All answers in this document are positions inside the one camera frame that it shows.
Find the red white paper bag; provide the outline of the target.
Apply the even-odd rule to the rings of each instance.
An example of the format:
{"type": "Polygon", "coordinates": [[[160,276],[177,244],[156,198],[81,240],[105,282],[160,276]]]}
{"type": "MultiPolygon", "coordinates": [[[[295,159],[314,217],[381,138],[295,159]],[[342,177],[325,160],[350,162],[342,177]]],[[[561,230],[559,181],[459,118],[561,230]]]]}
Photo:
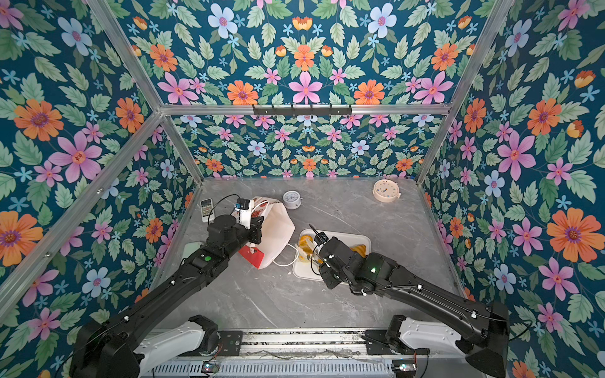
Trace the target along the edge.
{"type": "Polygon", "coordinates": [[[256,269],[267,268],[285,249],[295,231],[295,226],[282,202],[275,198],[255,196],[251,217],[264,216],[262,242],[247,243],[239,253],[256,269]]]}

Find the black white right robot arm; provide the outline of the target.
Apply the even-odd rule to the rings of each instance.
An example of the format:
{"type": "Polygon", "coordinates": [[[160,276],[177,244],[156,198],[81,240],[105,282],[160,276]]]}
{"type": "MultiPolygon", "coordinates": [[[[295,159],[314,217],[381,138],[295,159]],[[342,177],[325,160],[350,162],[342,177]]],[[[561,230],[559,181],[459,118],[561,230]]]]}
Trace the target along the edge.
{"type": "Polygon", "coordinates": [[[363,257],[337,237],[315,236],[318,272],[329,289],[347,284],[357,296],[377,295],[412,306],[454,332],[466,362],[492,377],[507,375],[508,308],[474,302],[446,291],[379,253],[363,257]]]}

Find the yellow fake croissant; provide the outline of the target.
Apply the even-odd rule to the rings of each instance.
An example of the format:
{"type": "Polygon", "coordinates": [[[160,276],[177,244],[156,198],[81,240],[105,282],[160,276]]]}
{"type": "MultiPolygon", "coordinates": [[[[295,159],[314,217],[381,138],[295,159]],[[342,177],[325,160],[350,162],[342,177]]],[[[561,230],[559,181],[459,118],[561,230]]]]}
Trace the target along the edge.
{"type": "Polygon", "coordinates": [[[350,249],[352,251],[354,251],[355,253],[357,253],[358,255],[360,255],[362,258],[365,258],[367,256],[367,245],[365,244],[357,244],[354,245],[352,247],[350,247],[350,249]]]}

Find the round yellow fake bun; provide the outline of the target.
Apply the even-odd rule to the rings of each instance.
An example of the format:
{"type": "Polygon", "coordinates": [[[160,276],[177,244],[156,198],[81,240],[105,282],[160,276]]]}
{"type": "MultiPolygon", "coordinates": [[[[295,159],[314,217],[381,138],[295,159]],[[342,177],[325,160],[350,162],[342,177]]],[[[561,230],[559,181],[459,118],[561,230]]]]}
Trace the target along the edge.
{"type": "Polygon", "coordinates": [[[302,235],[299,237],[299,242],[298,242],[298,247],[299,247],[299,253],[301,253],[302,256],[310,256],[313,254],[313,251],[316,247],[315,241],[313,236],[311,235],[302,235]]]}

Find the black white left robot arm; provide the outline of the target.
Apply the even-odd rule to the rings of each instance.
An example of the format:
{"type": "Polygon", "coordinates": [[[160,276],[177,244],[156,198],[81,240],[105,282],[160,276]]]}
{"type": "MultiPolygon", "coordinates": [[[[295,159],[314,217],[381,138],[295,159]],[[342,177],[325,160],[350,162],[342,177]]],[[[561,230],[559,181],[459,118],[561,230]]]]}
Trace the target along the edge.
{"type": "Polygon", "coordinates": [[[246,227],[232,215],[216,217],[208,225],[206,243],[150,294],[109,320],[91,321],[80,329],[69,376],[139,376],[144,357],[136,348],[181,303],[219,277],[247,243],[259,244],[264,220],[253,217],[246,227]]]}

